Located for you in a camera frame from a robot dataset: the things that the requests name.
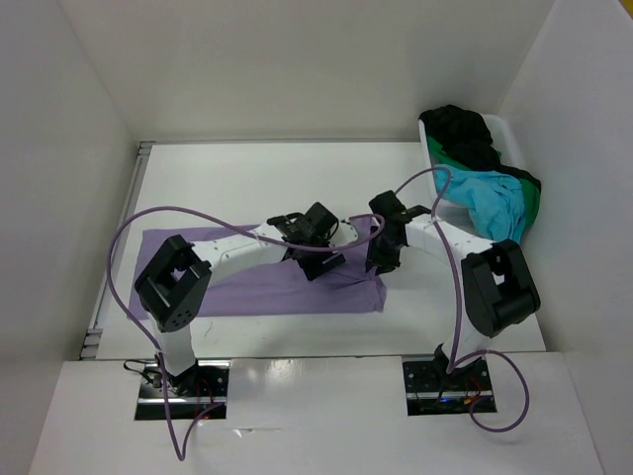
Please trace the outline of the cyan t shirt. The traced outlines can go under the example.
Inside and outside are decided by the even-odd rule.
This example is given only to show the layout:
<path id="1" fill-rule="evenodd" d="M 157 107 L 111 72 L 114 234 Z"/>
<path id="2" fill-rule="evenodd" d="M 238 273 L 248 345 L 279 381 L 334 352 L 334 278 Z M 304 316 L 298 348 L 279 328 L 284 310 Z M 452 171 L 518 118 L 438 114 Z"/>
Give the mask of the cyan t shirt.
<path id="1" fill-rule="evenodd" d="M 466 210 L 475 231 L 494 241 L 520 242 L 527 225 L 521 182 L 495 171 L 477 172 L 440 165 L 433 172 L 442 199 Z"/>

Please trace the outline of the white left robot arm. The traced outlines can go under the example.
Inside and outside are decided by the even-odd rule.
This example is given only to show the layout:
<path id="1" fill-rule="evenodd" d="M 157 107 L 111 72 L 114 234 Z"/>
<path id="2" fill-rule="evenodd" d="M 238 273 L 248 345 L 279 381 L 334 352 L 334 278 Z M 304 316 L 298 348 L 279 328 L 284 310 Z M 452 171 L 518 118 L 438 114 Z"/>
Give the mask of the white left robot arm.
<path id="1" fill-rule="evenodd" d="M 334 247 L 358 238 L 350 224 L 319 202 L 303 214 L 270 218 L 251 232 L 254 237 L 237 234 L 199 242 L 169 237 L 136 279 L 136 293 L 162 349 L 161 382 L 174 395 L 191 394 L 201 378 L 189 325 L 210 286 L 240 271 L 288 259 L 312 281 L 345 262 Z"/>

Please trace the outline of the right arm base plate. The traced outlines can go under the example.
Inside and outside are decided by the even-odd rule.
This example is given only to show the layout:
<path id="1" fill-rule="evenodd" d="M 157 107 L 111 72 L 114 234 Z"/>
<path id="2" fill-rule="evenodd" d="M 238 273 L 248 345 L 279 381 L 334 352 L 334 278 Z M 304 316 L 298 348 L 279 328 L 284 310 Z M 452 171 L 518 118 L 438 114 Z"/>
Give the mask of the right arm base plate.
<path id="1" fill-rule="evenodd" d="M 440 416 L 497 411 L 489 369 L 478 359 L 450 375 L 432 356 L 405 358 L 402 361 L 407 414 Z"/>

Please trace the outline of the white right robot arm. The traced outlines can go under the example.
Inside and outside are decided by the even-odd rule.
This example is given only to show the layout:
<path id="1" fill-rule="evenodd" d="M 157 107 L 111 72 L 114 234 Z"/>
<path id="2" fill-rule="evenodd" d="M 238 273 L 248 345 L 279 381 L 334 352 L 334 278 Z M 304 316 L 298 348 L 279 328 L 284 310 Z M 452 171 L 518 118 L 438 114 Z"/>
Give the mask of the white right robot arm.
<path id="1" fill-rule="evenodd" d="M 450 225 L 421 205 L 406 207 L 387 191 L 369 202 L 384 220 L 370 241 L 366 268 L 390 273 L 401 265 L 405 247 L 423 251 L 448 265 L 456 292 L 453 334 L 437 346 L 433 376 L 445 389 L 468 377 L 468 365 L 481 358 L 493 338 L 522 323 L 541 307 L 541 300 L 520 245 L 492 241 Z"/>

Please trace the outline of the purple t shirt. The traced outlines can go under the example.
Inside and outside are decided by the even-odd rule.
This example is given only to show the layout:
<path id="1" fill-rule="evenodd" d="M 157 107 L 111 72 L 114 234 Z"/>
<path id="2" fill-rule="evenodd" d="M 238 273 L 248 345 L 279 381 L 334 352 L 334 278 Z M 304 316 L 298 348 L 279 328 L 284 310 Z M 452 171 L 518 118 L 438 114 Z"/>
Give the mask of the purple t shirt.
<path id="1" fill-rule="evenodd" d="M 163 242 L 175 235 L 187 241 L 211 241 L 233 233 L 220 227 L 143 231 L 133 284 Z M 363 244 L 346 251 L 343 264 L 314 281 L 307 280 L 294 260 L 233 274 L 207 290 L 198 317 L 382 312 L 387 287 L 374 271 L 365 271 L 367 248 Z"/>

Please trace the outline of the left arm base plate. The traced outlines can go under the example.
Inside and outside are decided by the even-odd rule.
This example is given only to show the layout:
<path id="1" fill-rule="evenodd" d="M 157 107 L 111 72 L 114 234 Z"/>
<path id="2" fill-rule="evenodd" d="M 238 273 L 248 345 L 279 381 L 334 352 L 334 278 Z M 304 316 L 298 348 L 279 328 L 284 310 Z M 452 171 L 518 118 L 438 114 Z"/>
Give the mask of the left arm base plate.
<path id="1" fill-rule="evenodd" d="M 135 420 L 138 422 L 165 421 L 161 371 L 156 362 L 139 359 L 126 360 L 124 368 L 140 377 L 136 400 Z M 224 420 L 230 363 L 200 360 L 199 366 L 184 375 L 176 385 L 167 384 L 167 397 L 174 421 Z"/>

